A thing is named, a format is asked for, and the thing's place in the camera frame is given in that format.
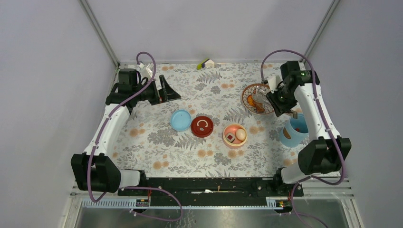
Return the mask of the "clear plastic tongs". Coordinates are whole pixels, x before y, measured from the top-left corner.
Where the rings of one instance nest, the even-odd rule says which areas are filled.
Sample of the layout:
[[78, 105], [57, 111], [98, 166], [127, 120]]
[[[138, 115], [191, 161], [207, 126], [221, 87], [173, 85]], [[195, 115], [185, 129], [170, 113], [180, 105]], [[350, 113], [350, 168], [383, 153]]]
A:
[[270, 105], [270, 102], [268, 101], [268, 99], [259, 90], [255, 89], [254, 92], [252, 93], [252, 95], [253, 95], [253, 100], [254, 100], [255, 104], [256, 103], [263, 103], [264, 106]]

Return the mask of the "red round lid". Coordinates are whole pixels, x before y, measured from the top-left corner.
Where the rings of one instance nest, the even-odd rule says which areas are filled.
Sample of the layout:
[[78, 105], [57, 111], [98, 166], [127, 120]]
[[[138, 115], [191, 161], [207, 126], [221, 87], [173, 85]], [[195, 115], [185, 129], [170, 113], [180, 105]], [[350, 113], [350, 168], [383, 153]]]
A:
[[214, 123], [207, 116], [197, 116], [192, 120], [190, 129], [191, 132], [199, 138], [208, 137], [213, 133]]

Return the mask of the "orange fried shrimp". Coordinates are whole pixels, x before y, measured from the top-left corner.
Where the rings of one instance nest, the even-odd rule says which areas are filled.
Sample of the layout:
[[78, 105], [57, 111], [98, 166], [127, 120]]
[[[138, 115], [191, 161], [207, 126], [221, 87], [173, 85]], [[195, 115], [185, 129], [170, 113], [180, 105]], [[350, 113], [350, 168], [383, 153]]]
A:
[[247, 97], [247, 102], [248, 102], [249, 106], [251, 106], [251, 107], [256, 107], [256, 105], [255, 105], [255, 103], [254, 103], [254, 100], [253, 100], [253, 95], [249, 95], [249, 96]]
[[266, 111], [263, 103], [256, 103], [255, 108], [256, 108], [256, 112], [260, 113], [260, 114], [265, 113], [265, 111]]

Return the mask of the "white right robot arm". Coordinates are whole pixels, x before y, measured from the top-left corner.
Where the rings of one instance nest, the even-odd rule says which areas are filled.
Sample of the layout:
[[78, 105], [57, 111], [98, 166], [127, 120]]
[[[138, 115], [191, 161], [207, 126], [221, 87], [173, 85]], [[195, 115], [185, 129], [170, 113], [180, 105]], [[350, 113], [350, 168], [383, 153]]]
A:
[[280, 196], [291, 184], [318, 179], [344, 167], [351, 149], [334, 127], [321, 97], [319, 80], [298, 86], [292, 78], [311, 76], [301, 65], [286, 73], [286, 84], [276, 89], [281, 65], [264, 65], [272, 79], [257, 82], [254, 64], [221, 64], [202, 72], [174, 67], [174, 88], [194, 118], [212, 120], [209, 136], [196, 136], [190, 129], [163, 130], [163, 143], [177, 151], [175, 173], [237, 177], [271, 176]]

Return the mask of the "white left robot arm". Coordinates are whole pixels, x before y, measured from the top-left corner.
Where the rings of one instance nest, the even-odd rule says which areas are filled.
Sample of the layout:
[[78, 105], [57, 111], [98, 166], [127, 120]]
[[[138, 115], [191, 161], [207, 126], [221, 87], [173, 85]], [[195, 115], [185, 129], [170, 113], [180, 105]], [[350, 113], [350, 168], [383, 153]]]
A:
[[121, 170], [111, 160], [123, 126], [140, 101], [158, 105], [180, 98], [168, 85], [164, 75], [159, 75], [161, 88], [155, 79], [148, 79], [135, 69], [122, 69], [118, 81], [106, 98], [103, 119], [89, 145], [81, 154], [74, 154], [71, 166], [80, 190], [114, 193], [129, 186], [135, 195], [147, 191], [147, 183], [137, 170]]

